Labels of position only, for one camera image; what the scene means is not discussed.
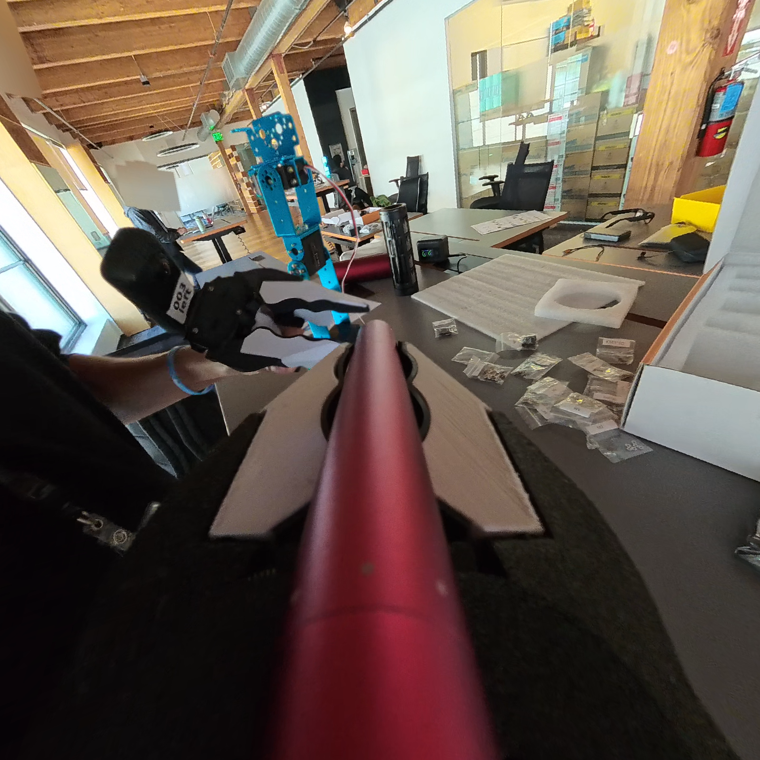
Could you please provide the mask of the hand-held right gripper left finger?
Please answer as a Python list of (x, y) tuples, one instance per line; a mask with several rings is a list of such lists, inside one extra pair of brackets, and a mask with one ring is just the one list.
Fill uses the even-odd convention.
[(210, 528), (210, 537), (263, 538), (306, 505), (324, 461), (321, 417), (338, 385), (340, 345), (313, 369), (224, 380), (217, 390), (227, 432), (249, 416), (260, 425)]

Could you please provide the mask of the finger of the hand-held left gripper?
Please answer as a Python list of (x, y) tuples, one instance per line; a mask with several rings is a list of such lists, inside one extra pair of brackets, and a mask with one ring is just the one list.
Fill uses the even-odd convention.
[(274, 315), (301, 315), (303, 312), (361, 314), (380, 306), (372, 299), (329, 290), (310, 280), (261, 279), (258, 285), (263, 303)]
[(270, 326), (257, 326), (242, 341), (242, 369), (310, 369), (346, 341), (299, 334), (285, 337)]

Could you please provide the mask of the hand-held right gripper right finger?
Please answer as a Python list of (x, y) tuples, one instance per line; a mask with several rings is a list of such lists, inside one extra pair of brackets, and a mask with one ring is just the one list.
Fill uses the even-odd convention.
[(412, 344), (411, 384), (429, 423), (423, 451), (435, 496), (485, 536), (541, 536), (542, 521), (496, 431), (489, 407)]

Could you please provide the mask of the red electric screwdriver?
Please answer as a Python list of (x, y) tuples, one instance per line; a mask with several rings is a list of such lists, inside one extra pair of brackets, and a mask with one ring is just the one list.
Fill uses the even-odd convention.
[(388, 324), (359, 333), (309, 507), (264, 758), (500, 758)]

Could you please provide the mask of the person's left forearm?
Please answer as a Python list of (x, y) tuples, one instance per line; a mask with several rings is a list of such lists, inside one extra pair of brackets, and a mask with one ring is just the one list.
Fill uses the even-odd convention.
[[(72, 373), (122, 423), (135, 423), (190, 397), (171, 381), (166, 353), (136, 358), (71, 355)], [(237, 375), (237, 371), (209, 360), (184, 346), (176, 357), (179, 377), (193, 390)]]

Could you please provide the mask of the adjoining grey desk with slots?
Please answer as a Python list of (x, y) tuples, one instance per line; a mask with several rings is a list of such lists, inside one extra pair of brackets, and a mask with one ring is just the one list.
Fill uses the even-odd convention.
[(236, 272), (252, 271), (255, 269), (272, 269), (287, 273), (287, 263), (264, 252), (254, 252), (250, 255), (219, 264), (211, 269), (195, 275), (197, 287), (214, 280), (217, 277), (229, 277)]

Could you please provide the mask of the cluttered background desk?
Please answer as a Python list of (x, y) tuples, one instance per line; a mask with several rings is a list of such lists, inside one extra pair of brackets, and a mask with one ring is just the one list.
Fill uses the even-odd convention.
[(382, 234), (382, 213), (393, 208), (395, 208), (394, 204), (324, 217), (321, 224), (321, 238), (326, 245), (337, 247), (352, 246), (356, 241), (361, 245)]

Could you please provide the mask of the grey desk with orange edge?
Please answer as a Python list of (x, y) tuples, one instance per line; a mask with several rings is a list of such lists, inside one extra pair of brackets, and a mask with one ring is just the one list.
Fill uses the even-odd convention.
[(448, 236), (475, 242), (495, 249), (530, 238), (555, 226), (568, 217), (567, 212), (528, 211), (527, 223), (496, 229), (494, 224), (503, 217), (524, 214), (523, 211), (486, 210), (472, 208), (443, 208), (410, 221), (410, 231), (422, 236)]

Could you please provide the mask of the dark grey desk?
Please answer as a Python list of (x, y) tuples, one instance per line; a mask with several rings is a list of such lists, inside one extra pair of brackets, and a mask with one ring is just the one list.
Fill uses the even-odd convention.
[[(564, 264), (644, 281), (618, 331), (636, 341), (637, 362), (697, 281), (647, 266)], [(410, 341), (463, 385), (451, 357), (464, 346), (494, 346), (495, 339), (466, 325), (457, 336), (434, 338), (432, 322), (443, 315), (413, 297), (396, 296), (390, 279), (366, 288), (381, 303), (370, 316), (385, 320), (397, 338)], [(293, 377), (265, 373), (222, 383), (218, 394), (228, 429), (268, 404)], [(509, 415), (594, 502), (648, 585), (695, 692), (735, 752), (758, 758), (758, 572), (734, 554), (754, 532), (758, 483), (649, 439), (651, 453), (611, 464), (570, 429), (528, 430), (515, 412), (525, 386), (517, 378), (501, 389), (467, 385)]]

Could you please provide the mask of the neighbouring grey desk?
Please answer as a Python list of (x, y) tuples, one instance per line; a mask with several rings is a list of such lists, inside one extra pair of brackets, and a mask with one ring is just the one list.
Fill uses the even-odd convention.
[(703, 262), (684, 262), (675, 254), (659, 249), (641, 249), (640, 243), (671, 223), (672, 203), (645, 205), (647, 211), (654, 213), (654, 219), (648, 223), (637, 222), (631, 225), (631, 236), (622, 242), (605, 242), (587, 240), (584, 235), (591, 229), (591, 224), (579, 225), (573, 235), (566, 233), (565, 239), (550, 244), (549, 234), (545, 234), (546, 248), (544, 256), (554, 257), (560, 261), (584, 261), (616, 265), (624, 268), (641, 268), (658, 270), (699, 277), (704, 271)]

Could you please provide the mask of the dark red tube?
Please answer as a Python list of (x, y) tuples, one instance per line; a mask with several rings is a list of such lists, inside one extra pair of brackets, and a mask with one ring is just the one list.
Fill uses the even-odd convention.
[(357, 256), (353, 261), (334, 263), (337, 279), (345, 283), (382, 280), (392, 277), (391, 261), (387, 253)]

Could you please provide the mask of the blue wristband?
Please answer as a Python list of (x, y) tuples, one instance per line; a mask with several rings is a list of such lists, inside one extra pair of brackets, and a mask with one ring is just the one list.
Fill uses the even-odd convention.
[(166, 354), (166, 368), (169, 373), (169, 377), (173, 384), (185, 395), (188, 396), (201, 396), (214, 391), (215, 384), (207, 385), (205, 388), (196, 391), (189, 386), (185, 385), (182, 379), (179, 377), (179, 373), (176, 367), (176, 357), (183, 346), (176, 346), (170, 349)]

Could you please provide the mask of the black cylindrical bottle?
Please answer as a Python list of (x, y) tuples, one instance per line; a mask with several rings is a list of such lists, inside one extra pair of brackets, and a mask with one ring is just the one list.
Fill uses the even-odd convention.
[(398, 296), (411, 296), (419, 290), (413, 243), (405, 204), (382, 208), (379, 221), (391, 265), (391, 278)]

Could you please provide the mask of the group of small parts bags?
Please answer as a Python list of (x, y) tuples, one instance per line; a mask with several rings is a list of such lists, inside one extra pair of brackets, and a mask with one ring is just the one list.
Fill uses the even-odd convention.
[(594, 353), (562, 359), (540, 351), (508, 360), (496, 351), (461, 348), (452, 358), (470, 379), (503, 385), (509, 378), (528, 382), (515, 408), (529, 429), (556, 425), (582, 432), (586, 446), (619, 464), (652, 452), (621, 428), (632, 388), (635, 341), (601, 337)]

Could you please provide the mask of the white foam sheet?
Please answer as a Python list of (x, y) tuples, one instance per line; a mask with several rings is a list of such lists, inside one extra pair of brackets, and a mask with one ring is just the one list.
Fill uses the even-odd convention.
[(635, 280), (574, 269), (540, 256), (503, 255), (427, 287), (414, 294), (413, 299), (489, 337), (497, 338), (504, 331), (513, 331), (536, 334), (538, 339), (543, 339), (575, 323), (534, 315), (537, 302), (562, 278)]

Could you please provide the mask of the white foam piece with hole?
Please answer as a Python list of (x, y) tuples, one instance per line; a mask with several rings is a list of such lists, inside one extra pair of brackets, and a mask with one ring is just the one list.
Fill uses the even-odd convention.
[(577, 322), (617, 329), (629, 314), (644, 282), (615, 280), (558, 279), (537, 302), (537, 318)]

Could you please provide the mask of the large grid window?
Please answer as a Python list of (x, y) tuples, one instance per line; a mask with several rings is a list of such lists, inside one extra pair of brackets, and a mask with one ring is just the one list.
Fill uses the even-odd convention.
[(61, 338), (62, 348), (67, 350), (74, 348), (87, 327), (3, 229), (1, 303), (2, 310), (23, 318), (31, 328), (56, 333)]

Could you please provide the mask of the loose printed sheet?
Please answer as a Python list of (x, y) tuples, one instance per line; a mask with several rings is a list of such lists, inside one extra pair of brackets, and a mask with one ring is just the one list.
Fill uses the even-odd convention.
[(480, 235), (513, 230), (519, 226), (534, 225), (537, 223), (549, 222), (554, 217), (545, 214), (542, 211), (523, 211), (518, 214), (510, 214), (495, 220), (484, 221), (474, 224), (471, 228)]

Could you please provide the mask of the orange and white cardboard box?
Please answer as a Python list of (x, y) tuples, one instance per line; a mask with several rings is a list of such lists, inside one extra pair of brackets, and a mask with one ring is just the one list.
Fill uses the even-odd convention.
[(657, 365), (701, 290), (731, 252), (759, 260), (759, 95), (750, 106), (704, 273), (642, 360), (622, 427), (664, 447), (759, 480), (759, 389), (738, 387)]

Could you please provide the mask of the black mesh office chair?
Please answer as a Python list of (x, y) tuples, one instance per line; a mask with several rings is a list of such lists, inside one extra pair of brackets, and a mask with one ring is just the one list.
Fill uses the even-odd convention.
[(522, 141), (514, 163), (509, 163), (504, 179), (497, 175), (480, 176), (492, 196), (477, 198), (470, 208), (484, 210), (542, 211), (555, 167), (554, 160), (526, 163), (530, 144)]

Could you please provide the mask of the white foam box insert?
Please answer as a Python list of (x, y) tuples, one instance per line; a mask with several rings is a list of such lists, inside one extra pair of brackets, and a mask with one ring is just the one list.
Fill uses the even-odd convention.
[(668, 340), (657, 365), (759, 389), (759, 260), (731, 252)]

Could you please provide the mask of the stacked cardboard boxes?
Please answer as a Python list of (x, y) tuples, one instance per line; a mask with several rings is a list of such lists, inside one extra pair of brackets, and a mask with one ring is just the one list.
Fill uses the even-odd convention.
[(636, 106), (607, 106), (607, 92), (580, 96), (548, 118), (546, 158), (554, 162), (545, 211), (598, 221), (619, 209)]

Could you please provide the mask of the black computer mouse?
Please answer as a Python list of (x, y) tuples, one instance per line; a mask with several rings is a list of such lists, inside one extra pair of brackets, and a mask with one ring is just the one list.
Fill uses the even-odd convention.
[(710, 241), (697, 232), (678, 235), (670, 240), (668, 250), (684, 264), (706, 262)]

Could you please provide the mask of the yellow plastic bin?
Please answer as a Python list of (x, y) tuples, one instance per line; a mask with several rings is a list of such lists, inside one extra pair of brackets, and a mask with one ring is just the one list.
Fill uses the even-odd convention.
[(685, 223), (704, 233), (713, 233), (727, 185), (702, 189), (675, 197), (671, 223)]

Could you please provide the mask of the wooden pillar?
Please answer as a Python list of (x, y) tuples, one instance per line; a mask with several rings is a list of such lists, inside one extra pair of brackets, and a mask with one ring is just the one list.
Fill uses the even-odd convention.
[(667, 1), (644, 100), (625, 204), (669, 207), (704, 166), (698, 129), (711, 83), (736, 60), (754, 2)]

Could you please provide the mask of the red fire extinguisher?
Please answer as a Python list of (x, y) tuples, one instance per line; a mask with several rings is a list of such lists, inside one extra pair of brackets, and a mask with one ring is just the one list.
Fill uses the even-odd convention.
[(697, 133), (697, 157), (724, 152), (743, 89), (743, 81), (723, 69), (711, 82)]

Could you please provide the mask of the silver ventilation duct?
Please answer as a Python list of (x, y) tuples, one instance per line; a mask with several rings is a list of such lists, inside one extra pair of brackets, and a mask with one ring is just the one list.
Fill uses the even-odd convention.
[(238, 47), (225, 55), (222, 68), (233, 93), (247, 87), (288, 28), (308, 5), (308, 1), (262, 1), (253, 14)]

